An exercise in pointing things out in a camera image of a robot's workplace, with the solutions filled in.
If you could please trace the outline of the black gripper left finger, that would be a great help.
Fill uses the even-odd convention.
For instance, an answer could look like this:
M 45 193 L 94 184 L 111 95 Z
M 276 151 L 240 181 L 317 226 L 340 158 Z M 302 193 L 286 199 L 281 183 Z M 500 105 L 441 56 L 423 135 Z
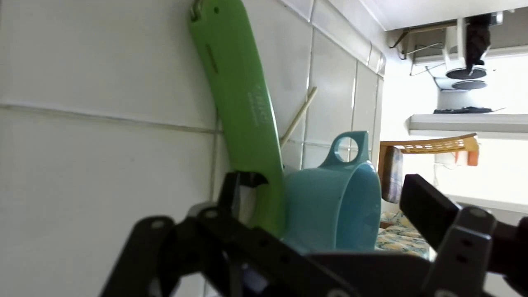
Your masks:
M 268 178 L 258 171 L 228 171 L 218 198 L 220 211 L 236 213 L 241 204 L 241 188 L 256 188 L 266 183 Z

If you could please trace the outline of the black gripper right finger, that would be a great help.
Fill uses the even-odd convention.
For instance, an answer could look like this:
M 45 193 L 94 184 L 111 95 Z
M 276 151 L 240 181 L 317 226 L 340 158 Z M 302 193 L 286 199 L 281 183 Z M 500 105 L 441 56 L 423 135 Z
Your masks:
M 421 175 L 406 175 L 400 208 L 431 247 L 439 247 L 461 206 Z

